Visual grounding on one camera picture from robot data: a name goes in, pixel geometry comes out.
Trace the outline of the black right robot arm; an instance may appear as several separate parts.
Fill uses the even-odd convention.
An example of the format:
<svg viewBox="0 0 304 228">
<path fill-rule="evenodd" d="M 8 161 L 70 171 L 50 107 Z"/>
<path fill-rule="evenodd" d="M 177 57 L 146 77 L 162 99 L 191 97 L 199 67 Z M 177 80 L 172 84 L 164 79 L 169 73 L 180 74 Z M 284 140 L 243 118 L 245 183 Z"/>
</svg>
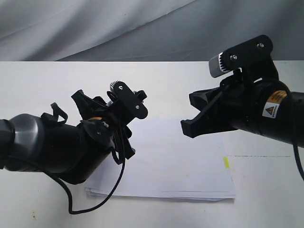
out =
<svg viewBox="0 0 304 228">
<path fill-rule="evenodd" d="M 287 94 L 282 82 L 266 79 L 247 85 L 240 70 L 226 77 L 219 87 L 189 95 L 190 104 L 199 110 L 191 120 L 182 120 L 184 135 L 200 135 L 242 130 L 285 143 L 296 139 L 304 146 L 304 94 Z"/>
</svg>

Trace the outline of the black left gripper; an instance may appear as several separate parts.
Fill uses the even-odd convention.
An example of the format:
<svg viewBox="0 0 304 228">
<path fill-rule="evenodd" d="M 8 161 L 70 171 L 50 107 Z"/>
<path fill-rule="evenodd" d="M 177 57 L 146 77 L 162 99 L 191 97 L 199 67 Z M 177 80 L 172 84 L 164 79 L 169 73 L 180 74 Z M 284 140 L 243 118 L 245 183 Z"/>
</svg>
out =
<svg viewBox="0 0 304 228">
<path fill-rule="evenodd" d="M 85 154 L 109 154 L 116 164 L 135 155 L 130 145 L 132 131 L 128 124 L 133 120 L 129 114 L 122 114 L 118 104 L 107 103 L 102 97 L 90 98 L 83 90 L 76 91 L 74 100 L 81 115 L 79 122 L 79 145 Z"/>
</svg>

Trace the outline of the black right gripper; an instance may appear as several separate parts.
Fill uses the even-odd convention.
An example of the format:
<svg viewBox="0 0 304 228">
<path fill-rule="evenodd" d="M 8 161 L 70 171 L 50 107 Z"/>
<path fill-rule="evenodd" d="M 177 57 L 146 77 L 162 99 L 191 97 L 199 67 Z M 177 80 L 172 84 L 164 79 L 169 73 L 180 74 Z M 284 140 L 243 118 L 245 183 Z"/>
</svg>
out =
<svg viewBox="0 0 304 228">
<path fill-rule="evenodd" d="M 190 105 L 200 113 L 193 119 L 181 120 L 185 136 L 236 130 L 258 135 L 280 135 L 280 101 L 271 98 L 280 92 L 276 69 L 253 72 L 235 71 L 219 87 L 189 94 Z"/>
</svg>

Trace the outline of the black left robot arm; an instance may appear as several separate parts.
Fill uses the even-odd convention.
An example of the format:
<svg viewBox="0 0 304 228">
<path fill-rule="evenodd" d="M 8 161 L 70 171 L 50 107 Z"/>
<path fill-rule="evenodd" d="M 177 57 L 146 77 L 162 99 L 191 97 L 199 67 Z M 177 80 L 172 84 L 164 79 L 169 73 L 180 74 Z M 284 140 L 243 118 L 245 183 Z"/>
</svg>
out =
<svg viewBox="0 0 304 228">
<path fill-rule="evenodd" d="M 146 116 L 142 91 L 122 86 L 108 91 L 110 102 L 90 98 L 82 90 L 72 95 L 81 120 L 67 124 L 67 114 L 56 104 L 51 114 L 19 114 L 0 121 L 0 167 L 9 171 L 43 172 L 70 184 L 86 181 L 112 156 L 118 165 L 135 154 L 128 124 Z"/>
</svg>

